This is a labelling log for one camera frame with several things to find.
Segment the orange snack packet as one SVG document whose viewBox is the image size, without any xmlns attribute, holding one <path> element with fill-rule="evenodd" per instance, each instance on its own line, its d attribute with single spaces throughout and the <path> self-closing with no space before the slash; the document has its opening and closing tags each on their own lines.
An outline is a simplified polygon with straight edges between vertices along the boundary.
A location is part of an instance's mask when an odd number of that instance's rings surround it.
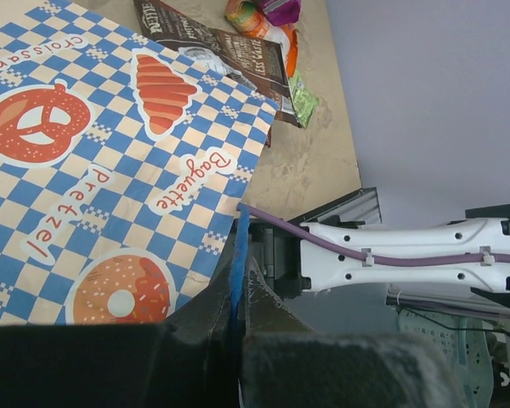
<svg viewBox="0 0 510 408">
<path fill-rule="evenodd" d="M 289 77 L 294 75 L 298 60 L 298 37 L 294 25 L 272 25 L 252 1 L 228 1 L 225 18 L 242 35 L 279 43 L 286 73 Z"/>
</svg>

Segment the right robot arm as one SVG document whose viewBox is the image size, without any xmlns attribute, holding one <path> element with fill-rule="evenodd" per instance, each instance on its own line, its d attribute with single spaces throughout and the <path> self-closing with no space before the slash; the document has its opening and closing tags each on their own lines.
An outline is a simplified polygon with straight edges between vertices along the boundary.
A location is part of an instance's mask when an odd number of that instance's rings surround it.
<svg viewBox="0 0 510 408">
<path fill-rule="evenodd" d="M 465 218 L 428 229 L 295 225 L 254 207 L 250 215 L 299 240 L 308 291 L 361 284 L 437 284 L 510 295 L 505 218 Z"/>
</svg>

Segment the dark brown snack packet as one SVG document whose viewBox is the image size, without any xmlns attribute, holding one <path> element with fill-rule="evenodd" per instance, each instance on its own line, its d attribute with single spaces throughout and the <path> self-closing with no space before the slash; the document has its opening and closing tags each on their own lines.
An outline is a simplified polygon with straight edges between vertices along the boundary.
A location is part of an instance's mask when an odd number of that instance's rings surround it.
<svg viewBox="0 0 510 408">
<path fill-rule="evenodd" d="M 300 128 L 281 45 L 210 28 L 159 1 L 134 3 L 142 33 L 252 91 L 272 99 L 276 118 Z"/>
</svg>

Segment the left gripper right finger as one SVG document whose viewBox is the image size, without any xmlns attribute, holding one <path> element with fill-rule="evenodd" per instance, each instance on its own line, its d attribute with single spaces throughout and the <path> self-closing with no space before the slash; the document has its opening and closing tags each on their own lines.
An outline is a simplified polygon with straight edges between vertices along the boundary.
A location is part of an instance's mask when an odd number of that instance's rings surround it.
<svg viewBox="0 0 510 408">
<path fill-rule="evenodd" d="M 444 356 L 411 334 L 326 335 L 270 289 L 254 258 L 244 277 L 245 407 L 463 407 Z"/>
</svg>

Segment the checkered paper bag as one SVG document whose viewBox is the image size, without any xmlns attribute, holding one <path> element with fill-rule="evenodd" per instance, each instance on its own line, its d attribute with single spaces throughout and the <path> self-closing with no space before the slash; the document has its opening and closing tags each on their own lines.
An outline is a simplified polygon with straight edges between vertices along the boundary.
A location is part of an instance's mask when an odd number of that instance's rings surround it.
<svg viewBox="0 0 510 408">
<path fill-rule="evenodd" d="M 0 1 L 0 326 L 206 289 L 276 104 L 70 1 Z"/>
</svg>

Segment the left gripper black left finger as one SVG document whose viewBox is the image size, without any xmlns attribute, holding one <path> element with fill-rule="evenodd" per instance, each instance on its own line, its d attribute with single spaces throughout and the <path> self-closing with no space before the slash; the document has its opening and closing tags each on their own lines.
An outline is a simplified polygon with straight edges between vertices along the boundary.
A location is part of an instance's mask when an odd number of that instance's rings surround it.
<svg viewBox="0 0 510 408">
<path fill-rule="evenodd" d="M 230 258 L 160 323 L 0 326 L 0 407 L 235 407 Z"/>
</svg>

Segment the green snack packet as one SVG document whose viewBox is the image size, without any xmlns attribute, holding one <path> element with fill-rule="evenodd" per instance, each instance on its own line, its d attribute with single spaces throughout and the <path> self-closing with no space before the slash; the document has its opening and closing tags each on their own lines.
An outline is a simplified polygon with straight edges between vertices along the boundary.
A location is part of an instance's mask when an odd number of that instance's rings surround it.
<svg viewBox="0 0 510 408">
<path fill-rule="evenodd" d="M 306 87 L 299 70 L 295 70 L 293 76 L 289 79 L 289 85 L 296 118 L 300 126 L 306 128 L 319 105 L 319 99 Z"/>
</svg>

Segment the purple snack packet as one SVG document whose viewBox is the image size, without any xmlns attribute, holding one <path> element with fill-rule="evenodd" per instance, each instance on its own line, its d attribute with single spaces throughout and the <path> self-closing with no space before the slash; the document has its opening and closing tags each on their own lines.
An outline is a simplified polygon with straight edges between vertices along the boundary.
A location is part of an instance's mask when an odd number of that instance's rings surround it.
<svg viewBox="0 0 510 408">
<path fill-rule="evenodd" d="M 274 26 L 297 23 L 301 11 L 300 0 L 262 0 L 259 7 Z"/>
</svg>

